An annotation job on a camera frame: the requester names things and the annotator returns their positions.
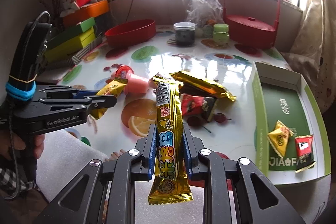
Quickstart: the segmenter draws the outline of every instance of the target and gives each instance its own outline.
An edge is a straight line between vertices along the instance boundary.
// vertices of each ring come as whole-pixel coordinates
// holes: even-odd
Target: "barcode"
[[[159,83],[156,88],[156,106],[161,106],[169,103],[169,84]]]

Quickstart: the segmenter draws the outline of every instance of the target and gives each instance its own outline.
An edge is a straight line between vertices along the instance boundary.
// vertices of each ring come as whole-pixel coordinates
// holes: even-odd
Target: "checkered cloth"
[[[28,191],[36,186],[36,183],[33,181],[21,182],[21,192]],[[3,190],[14,191],[16,189],[16,174],[9,169],[0,168],[0,187]]]

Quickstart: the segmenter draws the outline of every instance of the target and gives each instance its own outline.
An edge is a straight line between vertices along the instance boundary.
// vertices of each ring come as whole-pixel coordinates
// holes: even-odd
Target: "gold snack wrapper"
[[[269,143],[282,159],[286,154],[289,135],[293,136],[293,134],[294,133],[280,121],[277,121],[274,130],[267,134]]]
[[[96,95],[114,95],[115,97],[118,97],[126,87],[127,82],[127,79],[115,77],[105,87],[98,91]],[[93,109],[90,114],[98,120],[104,115],[106,111],[107,108]]]
[[[148,203],[167,204],[193,200],[187,174],[184,171],[182,145],[182,111],[179,85],[183,83],[153,77],[157,85],[157,155],[155,179]]]
[[[186,82],[200,90],[203,90],[217,98],[229,98],[231,101],[236,100],[236,96],[232,95],[223,85],[209,80],[207,78],[198,78],[188,71],[178,71],[170,74],[177,81]]]

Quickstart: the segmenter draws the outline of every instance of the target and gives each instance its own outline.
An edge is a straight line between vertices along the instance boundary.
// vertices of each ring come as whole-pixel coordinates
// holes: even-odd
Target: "silver screw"
[[[100,165],[100,161],[99,160],[92,160],[92,161],[90,161],[90,165],[92,167],[96,167],[96,166]]]
[[[128,153],[131,156],[137,156],[139,154],[139,150],[137,150],[137,149],[131,149],[131,150],[128,151]]]
[[[243,165],[249,165],[250,160],[248,158],[240,158],[239,162]]]
[[[204,156],[208,156],[208,155],[211,154],[211,151],[209,149],[207,149],[207,148],[203,148],[201,150],[201,154],[204,155]]]

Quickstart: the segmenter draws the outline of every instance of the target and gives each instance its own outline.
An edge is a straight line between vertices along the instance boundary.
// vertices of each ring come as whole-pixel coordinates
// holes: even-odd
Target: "cable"
[[[13,158],[13,162],[14,162],[14,169],[15,169],[15,175],[16,175],[16,180],[15,180],[16,186],[15,186],[15,192],[13,193],[13,195],[3,197],[4,200],[8,200],[8,201],[14,200],[20,194],[20,190],[21,190],[20,175],[19,175],[16,155],[15,155],[15,151],[14,151],[14,139],[13,139],[13,134],[14,133],[13,133],[13,129],[12,129],[13,109],[14,109],[14,105],[11,104],[10,109],[9,109],[8,124],[9,124],[10,148],[11,148],[11,152],[12,152],[12,158]]]
[[[24,48],[24,51],[23,51],[23,54],[22,54],[22,63],[21,63],[21,67],[20,67],[20,71],[19,71],[19,75],[18,75],[18,78],[21,78],[21,72],[22,72],[22,69],[23,69],[23,60],[25,59],[25,55],[26,55],[26,50],[27,50],[27,47],[28,47],[28,42],[30,40],[30,37],[32,36],[32,33],[38,23],[38,21],[40,20],[40,18],[43,16],[43,15],[47,15],[48,17],[48,23],[50,22],[50,14],[47,12],[47,11],[44,11],[42,12],[35,20],[34,22],[31,24],[30,28],[29,28],[29,31],[28,31],[28,35],[26,37],[26,41],[25,41],[25,44],[23,46]]]
[[[128,10],[128,14],[127,14],[127,17],[126,17],[126,21],[125,21],[125,23],[126,23],[126,22],[127,22],[127,20],[128,20],[128,16],[129,16],[129,13],[131,12],[132,5],[133,5],[133,0],[131,1],[131,5],[130,5],[130,7],[129,7],[129,10]]]

